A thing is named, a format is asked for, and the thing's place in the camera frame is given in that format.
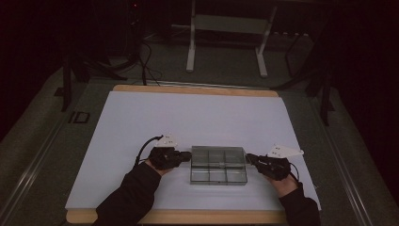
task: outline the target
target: black sleeve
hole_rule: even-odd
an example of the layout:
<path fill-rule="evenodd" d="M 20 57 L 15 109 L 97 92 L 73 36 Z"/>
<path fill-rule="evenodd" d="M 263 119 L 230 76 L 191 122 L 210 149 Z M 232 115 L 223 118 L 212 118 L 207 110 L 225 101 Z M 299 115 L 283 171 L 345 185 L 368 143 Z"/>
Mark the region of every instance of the black sleeve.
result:
<path fill-rule="evenodd" d="M 161 175 L 144 162 L 133 168 L 97 207 L 98 218 L 92 225 L 136 225 L 152 209 L 160 181 Z"/>
<path fill-rule="evenodd" d="M 320 226 L 320 216 L 317 203 L 306 198 L 302 183 L 298 189 L 279 199 L 285 208 L 285 215 L 290 226 Z"/>

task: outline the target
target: hand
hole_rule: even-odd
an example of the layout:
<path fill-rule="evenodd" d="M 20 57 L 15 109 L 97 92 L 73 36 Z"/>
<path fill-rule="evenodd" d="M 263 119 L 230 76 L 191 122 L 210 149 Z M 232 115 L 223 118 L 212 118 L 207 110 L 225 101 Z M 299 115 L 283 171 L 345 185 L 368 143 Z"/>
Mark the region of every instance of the hand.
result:
<path fill-rule="evenodd" d="M 156 172 L 158 172 L 159 175 L 161 175 L 161 176 L 163 176 L 163 175 L 165 175 L 165 174 L 167 174 L 168 172 L 170 172 L 170 171 L 173 170 L 173 169 L 165 169 L 165 170 L 156 169 L 155 166 L 153 166 L 153 165 L 151 164 L 150 159 L 147 159 L 147 160 L 145 161 L 145 163 L 146 163 L 147 165 L 149 165 L 151 168 L 153 168 Z"/>
<path fill-rule="evenodd" d="M 266 178 L 266 180 L 269 181 L 270 184 L 276 189 L 279 198 L 290 194 L 292 191 L 298 188 L 296 180 L 291 175 L 288 175 L 285 179 L 282 179 L 281 181 L 275 181 L 266 176 L 264 176 L 264 178 Z"/>

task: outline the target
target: white tag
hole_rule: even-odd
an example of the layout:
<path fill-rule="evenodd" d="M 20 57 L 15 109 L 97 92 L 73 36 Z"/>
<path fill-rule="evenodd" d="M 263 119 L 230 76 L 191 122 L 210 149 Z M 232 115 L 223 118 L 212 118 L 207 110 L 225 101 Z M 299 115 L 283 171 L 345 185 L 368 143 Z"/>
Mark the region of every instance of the white tag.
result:
<path fill-rule="evenodd" d="M 270 153 L 267 154 L 268 157 L 275 157 L 275 158 L 285 158 L 289 156 L 295 156 L 303 154 L 302 150 L 288 148 L 282 145 L 275 145 Z"/>
<path fill-rule="evenodd" d="M 155 143 L 155 147 L 160 147 L 160 148 L 176 147 L 176 146 L 177 146 L 176 139 L 171 134 L 163 136 Z"/>

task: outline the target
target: gray carpet floor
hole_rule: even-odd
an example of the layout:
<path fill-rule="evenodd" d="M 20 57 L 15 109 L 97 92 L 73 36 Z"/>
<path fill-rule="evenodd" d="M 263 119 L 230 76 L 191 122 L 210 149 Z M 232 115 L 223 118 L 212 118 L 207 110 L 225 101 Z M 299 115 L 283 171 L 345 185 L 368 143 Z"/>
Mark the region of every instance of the gray carpet floor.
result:
<path fill-rule="evenodd" d="M 291 79 L 284 59 L 292 38 L 272 36 L 266 47 L 269 77 L 259 76 L 255 53 L 245 47 L 199 41 L 193 73 L 185 71 L 188 46 L 183 41 L 148 40 L 151 57 L 147 76 L 154 86 L 219 86 L 268 89 Z M 306 40 L 301 47 L 308 46 Z M 150 55 L 143 46 L 142 57 Z M 121 62 L 113 58 L 113 63 Z M 4 208 L 26 168 L 43 153 L 37 175 L 14 206 L 7 225 L 70 225 L 64 208 L 74 179 L 100 118 L 108 92 L 116 84 L 141 83 L 141 67 L 119 72 L 120 82 L 93 72 L 88 84 L 73 82 L 72 104 L 61 112 L 62 98 L 54 96 L 62 86 L 62 70 L 53 74 L 29 108 L 0 144 L 0 203 Z M 299 145 L 322 205 L 323 225 L 399 225 L 399 210 L 380 178 L 356 126 L 337 90 L 331 93 L 334 111 L 330 126 L 322 124 L 319 98 L 307 97 L 306 82 L 279 91 L 287 106 Z M 90 113 L 88 123 L 69 123 L 72 112 Z"/>

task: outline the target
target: transparent container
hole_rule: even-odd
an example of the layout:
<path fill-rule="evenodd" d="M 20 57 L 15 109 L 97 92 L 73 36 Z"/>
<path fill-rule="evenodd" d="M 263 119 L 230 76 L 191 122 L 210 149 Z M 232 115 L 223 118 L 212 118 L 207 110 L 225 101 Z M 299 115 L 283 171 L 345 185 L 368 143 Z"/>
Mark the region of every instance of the transparent container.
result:
<path fill-rule="evenodd" d="M 191 185 L 244 186 L 246 159 L 241 147 L 193 146 Z"/>

